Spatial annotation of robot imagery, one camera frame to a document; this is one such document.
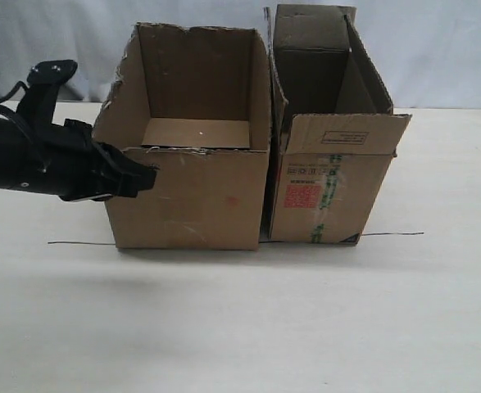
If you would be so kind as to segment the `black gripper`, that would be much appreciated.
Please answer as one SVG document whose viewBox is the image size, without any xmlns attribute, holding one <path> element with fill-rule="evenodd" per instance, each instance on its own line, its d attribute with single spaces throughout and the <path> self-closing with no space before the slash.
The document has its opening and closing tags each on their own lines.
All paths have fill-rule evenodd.
<svg viewBox="0 0 481 393">
<path fill-rule="evenodd" d="M 46 184 L 63 201 L 135 198 L 153 189 L 158 168 L 143 165 L 122 151 L 92 139 L 91 124 L 66 119 L 43 131 L 50 163 Z"/>
</svg>

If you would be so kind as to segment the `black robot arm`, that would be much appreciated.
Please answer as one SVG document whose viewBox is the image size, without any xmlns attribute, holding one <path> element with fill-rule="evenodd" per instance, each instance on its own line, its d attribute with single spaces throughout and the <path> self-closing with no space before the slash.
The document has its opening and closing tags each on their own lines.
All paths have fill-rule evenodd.
<svg viewBox="0 0 481 393">
<path fill-rule="evenodd" d="M 80 120 L 30 127 L 0 105 L 0 189 L 53 195 L 66 202 L 135 198 L 153 189 L 158 168 L 92 138 Z"/>
</svg>

